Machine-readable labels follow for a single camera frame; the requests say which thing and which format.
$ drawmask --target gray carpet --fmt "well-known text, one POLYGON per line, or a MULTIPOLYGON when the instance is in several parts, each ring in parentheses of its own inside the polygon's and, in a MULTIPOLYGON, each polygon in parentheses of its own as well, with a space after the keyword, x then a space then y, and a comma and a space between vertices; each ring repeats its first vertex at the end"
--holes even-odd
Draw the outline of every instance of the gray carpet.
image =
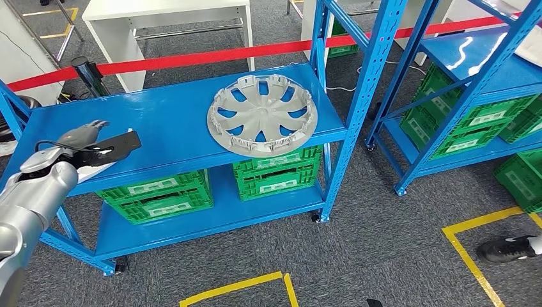
MULTIPOLYGON (((96 62, 105 61, 81 20, 87 2, 66 0, 67 8, 80 8, 75 22, 86 41, 79 43, 77 37, 73 38, 64 65, 80 54, 96 62)), ((256 45, 299 38, 300 19, 285 15, 285 2, 252 0, 256 45)), ((19 1, 18 5, 23 13, 42 10, 37 0, 19 1)), ((49 19, 31 17, 28 21, 43 35, 62 32, 65 27, 59 14, 49 19)), ((357 21, 365 29, 372 22, 367 17, 357 21)), ((165 29, 142 29, 140 33, 165 29)), ((61 39, 45 41, 57 50, 61 39)), ((149 40, 141 47, 150 58, 241 44, 239 30, 229 30, 149 40)), ((394 46, 389 60, 397 61, 400 54, 401 49, 394 46)), ((355 69, 361 59, 361 54, 330 59, 329 86, 353 88, 355 69)), ((256 66, 302 61, 305 57, 301 53, 285 54, 258 58, 256 66)), ((394 65, 386 65, 374 103, 382 99, 393 69, 394 65)), ((147 73, 145 86, 246 70, 244 60, 158 70, 147 73)), ((410 101, 421 78, 420 72, 410 71, 398 106, 410 101)), ((112 92, 121 92, 115 77, 106 77, 105 83, 112 92)), ((80 81, 66 82, 65 90, 76 95, 86 91, 80 81)), ((329 96, 339 115, 345 118, 352 93, 335 90, 329 96)), ((369 124, 367 120, 363 135, 369 124)), ((314 224, 309 214, 301 214, 144 251, 129 256, 127 272, 107 278, 96 269, 40 244, 27 270, 20 306, 178 306, 182 299, 205 290, 275 271, 291 274, 303 307, 367 306, 367 298, 378 299, 385 307, 493 306, 441 229, 515 205, 492 176, 492 169, 501 162, 502 159, 419 178, 409 186, 408 194, 399 198, 392 190, 398 178, 382 152, 367 152, 360 137, 329 223, 314 224)), ((96 241, 100 205, 94 194, 73 197, 66 203, 83 241, 90 247, 96 241)), ((506 306, 542 304, 542 259, 492 266, 480 262, 473 250, 485 240, 501 235, 538 232, 539 228, 522 215, 458 234, 506 306)), ((288 306, 288 297, 284 284, 272 281, 194 306, 288 306)))

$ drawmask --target shelf base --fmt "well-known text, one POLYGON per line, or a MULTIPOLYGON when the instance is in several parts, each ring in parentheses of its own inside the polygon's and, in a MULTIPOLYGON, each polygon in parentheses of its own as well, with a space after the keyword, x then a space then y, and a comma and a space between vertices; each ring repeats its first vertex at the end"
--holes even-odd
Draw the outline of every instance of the shelf base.
MULTIPOLYGON (((419 151, 416 149, 408 136, 403 132, 403 130, 401 130, 401 127, 399 126, 400 123, 401 118, 391 118, 389 120, 384 120, 383 126, 391 135, 401 153, 412 165, 418 158, 419 151)), ((507 155, 512 155, 516 152, 523 152, 540 147, 542 147, 542 131, 512 144, 505 142, 503 139, 497 136, 484 147, 467 150, 465 152, 449 155, 447 157, 442 157, 435 160, 429 160, 421 166, 421 169, 416 173, 416 177, 489 161, 492 159, 505 157, 507 155)))
POLYGON ((321 209, 323 193, 312 187, 241 201, 231 165, 209 169, 215 205, 211 209, 133 225, 104 203, 96 256, 111 259, 177 242, 321 209))

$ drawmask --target black cable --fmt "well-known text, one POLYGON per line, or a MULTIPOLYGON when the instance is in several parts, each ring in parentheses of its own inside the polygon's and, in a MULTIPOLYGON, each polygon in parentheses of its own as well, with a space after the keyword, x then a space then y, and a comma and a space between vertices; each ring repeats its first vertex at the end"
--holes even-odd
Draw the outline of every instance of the black cable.
MULTIPOLYGON (((30 54, 28 54, 25 50, 23 50, 23 48, 21 48, 19 45, 17 45, 13 40, 12 38, 7 35, 5 32, 2 32, 0 31, 0 33, 2 33, 14 46, 16 46, 17 48, 19 48, 19 50, 21 50, 22 53, 26 54, 26 56, 28 56, 30 58, 30 60, 36 65, 36 67, 38 67, 39 70, 41 70, 44 74, 45 74, 45 71, 41 68, 40 65, 38 65, 38 63, 36 63, 36 61, 34 60, 34 58, 32 58, 30 56, 30 54)), ((64 88, 64 86, 62 84, 60 84, 60 82, 57 82, 58 85, 60 85, 61 88, 64 88)))
POLYGON ((77 100, 87 99, 90 96, 90 91, 85 91, 83 94, 79 95, 79 98, 77 100))
POLYGON ((112 146, 107 147, 107 148, 94 148, 94 149, 79 148, 79 147, 70 146, 70 145, 66 145, 66 144, 62 144, 62 143, 58 143, 58 142, 43 140, 43 141, 39 141, 39 142, 36 143, 36 145, 34 146, 34 151, 35 152, 40 151, 40 145, 41 144, 56 145, 58 147, 67 148, 67 149, 71 149, 71 150, 77 150, 77 151, 80 151, 80 152, 103 152, 104 150, 112 150, 113 149, 112 146))

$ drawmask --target blue metal shelf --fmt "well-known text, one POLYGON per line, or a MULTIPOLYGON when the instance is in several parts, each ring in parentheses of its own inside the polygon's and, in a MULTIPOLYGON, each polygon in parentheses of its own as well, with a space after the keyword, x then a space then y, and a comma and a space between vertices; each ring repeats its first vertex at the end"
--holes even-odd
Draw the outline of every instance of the blue metal shelf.
MULTIPOLYGON (((399 126, 400 122, 401 118, 384 120, 384 128, 391 135, 407 161, 413 164, 418 158, 419 151, 399 126)), ((497 137, 482 148, 469 150, 468 154, 459 153, 426 162, 423 168, 420 169, 420 176, 505 157, 516 152, 539 147, 542 147, 542 132, 535 133, 513 144, 509 144, 497 137)))
POLYGON ((503 0, 469 0, 482 10, 500 18, 507 24, 513 24, 517 20, 517 16, 513 15, 515 9, 510 4, 503 0))
POLYGON ((311 210, 317 211, 318 222, 327 222, 406 3, 400 0, 381 1, 371 38, 368 38, 336 2, 317 0, 311 59, 309 64, 304 65, 227 75, 33 110, 25 107, 0 82, 0 111, 19 141, 3 174, 2 183, 5 184, 7 178, 16 173, 33 153, 37 141, 57 139, 64 132, 96 119, 110 122, 110 126, 102 129, 101 138, 109 138, 131 128, 139 134, 142 146, 125 160, 78 185, 70 195, 210 168, 215 202, 212 209, 132 225, 110 206, 103 205, 95 251, 83 246, 69 215, 63 207, 59 209, 57 216, 66 235, 48 229, 41 240, 100 269, 105 275, 114 274, 115 264, 108 259, 145 249, 311 210), (357 87, 345 122, 338 117, 324 91, 323 55, 330 14, 335 15, 335 20, 354 37, 364 52, 357 87), (318 111, 318 124, 304 146, 324 144, 324 191, 316 184, 257 200, 239 200, 236 182, 228 164, 245 160, 246 157, 225 150, 212 139, 207 130, 206 114, 219 89, 248 74, 285 75, 311 93, 318 111), (13 112, 12 104, 29 115, 28 122, 13 112), (339 146, 332 163, 329 143, 336 141, 339 146))
POLYGON ((514 54, 542 17, 542 1, 531 1, 517 18, 512 15, 513 9, 501 0, 470 1, 501 18, 509 26, 425 39, 424 34, 438 6, 438 0, 427 0, 366 138, 367 148, 372 149, 375 142, 381 146, 391 166, 401 177, 394 186, 398 195, 404 195, 415 178, 542 146, 540 132, 513 144, 507 144, 497 137, 482 148, 431 160, 435 150, 471 107, 542 93, 542 68, 514 54), (394 99, 418 52, 425 52, 453 80, 453 84, 392 112, 394 99), (461 97, 425 147, 418 150, 401 130, 400 114, 460 86, 463 89, 461 97), (403 170, 379 136, 382 128, 391 135, 407 159, 408 169, 403 170))
POLYGON ((319 185, 241 201, 231 165, 209 171, 215 205, 154 223, 130 224, 104 203, 98 231, 97 257, 110 259, 205 235, 321 209, 325 203, 319 185))
MULTIPOLYGON (((453 81, 476 73, 492 55, 510 27, 504 26, 423 40, 420 51, 453 81)), ((474 105, 542 93, 542 68, 512 54, 476 99, 474 105)))
POLYGON ((19 166, 33 153, 37 141, 58 139, 64 132, 97 118, 110 123, 102 129, 101 138, 121 134, 130 127, 137 131, 143 146, 125 160, 78 185, 70 196, 246 160, 246 157, 227 151, 211 137, 206 115, 219 89, 248 74, 282 74, 311 92, 319 119, 316 131, 304 146, 340 141, 346 137, 346 127, 310 65, 293 65, 36 109, 2 175, 2 184, 18 172, 19 166))

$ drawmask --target crate label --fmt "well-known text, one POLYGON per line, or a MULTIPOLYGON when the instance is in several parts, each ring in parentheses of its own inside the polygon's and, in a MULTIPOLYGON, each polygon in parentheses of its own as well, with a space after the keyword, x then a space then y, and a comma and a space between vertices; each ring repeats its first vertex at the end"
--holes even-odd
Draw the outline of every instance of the crate label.
POLYGON ((285 181, 285 182, 279 182, 278 184, 270 184, 270 185, 263 185, 259 187, 259 193, 269 193, 273 191, 278 191, 282 189, 286 189, 289 187, 295 187, 297 185, 297 179, 285 181))
MULTIPOLYGON (((429 96, 434 92, 435 91, 432 88, 429 88, 428 90, 425 91, 425 94, 429 96)), ((437 109, 439 109, 440 112, 442 112, 442 114, 446 115, 451 111, 450 107, 444 102, 444 100, 442 100, 442 98, 435 97, 431 99, 431 101, 435 104, 437 109)))
POLYGON ((282 164, 296 162, 296 161, 301 161, 301 156, 299 155, 298 152, 289 154, 289 155, 283 155, 280 157, 274 157, 271 159, 260 160, 258 161, 258 165, 256 166, 256 169, 270 168, 271 166, 282 165, 282 164))
POLYGON ((534 198, 536 198, 536 195, 534 195, 533 192, 531 192, 529 188, 525 186, 521 179, 516 176, 516 173, 514 173, 514 171, 508 171, 507 173, 504 173, 504 175, 508 179, 510 179, 512 184, 517 187, 518 190, 520 190, 520 192, 525 196, 525 198, 527 198, 527 200, 533 200, 534 198))
POLYGON ((538 125, 534 126, 534 127, 529 131, 529 133, 533 133, 533 132, 538 131, 538 130, 540 130, 540 129, 542 129, 542 122, 539 123, 538 125))
POLYGON ((418 125, 416 120, 414 118, 411 118, 408 120, 408 124, 414 129, 414 132, 425 142, 427 143, 429 141, 429 136, 425 131, 423 131, 422 127, 418 125))
POLYGON ((471 122, 470 124, 468 125, 469 127, 470 126, 476 126, 476 125, 479 125, 481 123, 487 123, 487 122, 492 122, 494 120, 499 120, 501 118, 504 117, 504 115, 506 114, 506 110, 505 111, 501 111, 501 112, 497 112, 497 113, 492 113, 492 114, 488 114, 488 115, 484 115, 484 116, 478 116, 478 117, 475 117, 471 122))
POLYGON ((169 178, 162 181, 151 182, 150 184, 135 185, 128 188, 130 195, 137 195, 141 193, 147 193, 150 191, 156 191, 165 187, 172 187, 178 185, 175 178, 169 178))
POLYGON ((455 152, 456 150, 465 149, 465 148, 468 148, 468 147, 473 147, 476 144, 478 144, 478 139, 473 139, 472 141, 452 145, 452 146, 450 146, 450 148, 448 148, 446 150, 446 152, 455 152))
POLYGON ((150 217, 155 217, 155 216, 163 216, 164 214, 170 214, 173 212, 187 210, 190 208, 192 208, 192 206, 190 206, 190 203, 185 202, 185 203, 179 203, 177 205, 173 205, 169 207, 150 209, 150 210, 147 210, 147 212, 149 213, 150 217))

